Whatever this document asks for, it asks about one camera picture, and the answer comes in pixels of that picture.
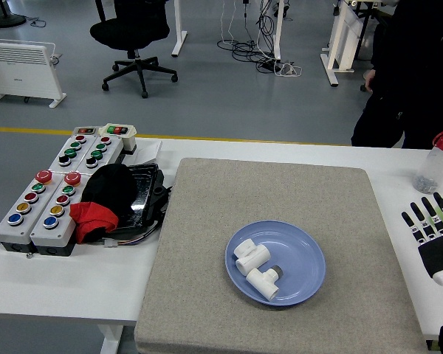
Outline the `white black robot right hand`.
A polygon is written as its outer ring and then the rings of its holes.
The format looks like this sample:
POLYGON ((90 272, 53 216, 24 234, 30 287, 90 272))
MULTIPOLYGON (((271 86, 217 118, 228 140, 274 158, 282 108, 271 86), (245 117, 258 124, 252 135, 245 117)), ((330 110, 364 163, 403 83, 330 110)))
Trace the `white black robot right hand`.
POLYGON ((432 206, 426 197, 422 198, 423 206, 430 216, 428 219, 414 202, 411 203, 411 210, 419 224, 415 224, 406 212, 402 213, 402 218, 418 243, 418 252, 427 274, 443 287, 443 197, 435 192, 433 198, 437 207, 432 206))

